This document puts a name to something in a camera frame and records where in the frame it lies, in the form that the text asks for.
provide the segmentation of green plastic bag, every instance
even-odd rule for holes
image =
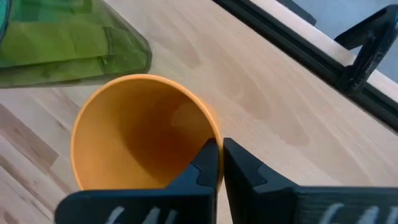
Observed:
[[[116,77],[150,67],[147,41],[101,0],[9,4],[0,0],[0,87]]]

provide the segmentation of cup rim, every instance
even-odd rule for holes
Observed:
[[[223,139],[221,137],[221,133],[220,130],[216,124],[216,120],[215,118],[211,115],[209,108],[206,106],[206,104],[204,104],[204,102],[202,102],[201,99],[199,99],[195,94],[193,94],[191,91],[189,91],[187,88],[185,88],[184,86],[182,86],[181,84],[173,81],[173,80],[169,80],[168,78],[164,78],[164,77],[160,77],[157,75],[149,75],[149,74],[136,74],[136,75],[125,75],[123,77],[119,77],[116,78],[114,80],[111,80],[107,83],[105,83],[103,86],[99,87],[93,94],[91,94],[91,96],[85,101],[85,103],[83,104],[83,106],[80,108],[78,115],[76,117],[76,120],[73,124],[73,129],[72,129],[72,134],[71,134],[71,140],[70,140],[70,160],[72,163],[72,170],[73,170],[73,174],[75,176],[75,180],[79,186],[80,190],[85,190],[85,188],[82,186],[82,183],[79,179],[78,176],[78,172],[76,170],[76,164],[75,164],[75,135],[77,132],[77,128],[78,125],[80,123],[81,117],[83,116],[83,113],[86,111],[88,105],[102,92],[104,92],[106,89],[110,88],[113,85],[116,85],[118,83],[121,82],[126,82],[126,81],[131,81],[131,80],[152,80],[152,81],[156,81],[159,83],[163,83],[166,84],[174,89],[177,89],[178,91],[180,91],[181,93],[183,93],[184,95],[186,95],[187,97],[189,97],[194,104],[196,104],[199,109],[201,110],[201,112],[205,115],[206,119],[208,120],[211,129],[213,130],[214,134],[215,134],[215,138],[216,138],[216,142],[218,145],[218,149],[219,149],[219,172],[218,172],[218,190],[221,187],[221,181],[223,179],[223,153],[222,153],[222,149],[223,149]]]

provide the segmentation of wooden tabletop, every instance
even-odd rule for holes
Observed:
[[[301,185],[398,186],[398,135],[210,0],[106,0],[150,43],[150,73],[211,105],[224,137]],[[254,0],[341,63],[353,56],[273,0]],[[373,85],[398,99],[379,72]],[[0,90],[0,223],[51,223],[77,191],[69,139],[99,86]],[[226,191],[218,223],[231,223]]]

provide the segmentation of orange cup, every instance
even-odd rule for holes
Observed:
[[[220,187],[223,142],[205,104],[166,78],[128,75],[102,86],[81,108],[72,167],[82,190],[164,188],[208,138],[220,150]]]

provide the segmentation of wooden table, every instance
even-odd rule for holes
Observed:
[[[253,0],[343,64],[353,56],[274,0]],[[106,0],[149,41],[150,73],[218,113],[223,136],[301,185],[398,186],[398,135],[210,0]],[[398,87],[369,80],[391,98]],[[70,131],[99,86],[0,90],[0,223],[51,223],[77,189]],[[231,223],[226,191],[218,223]]]

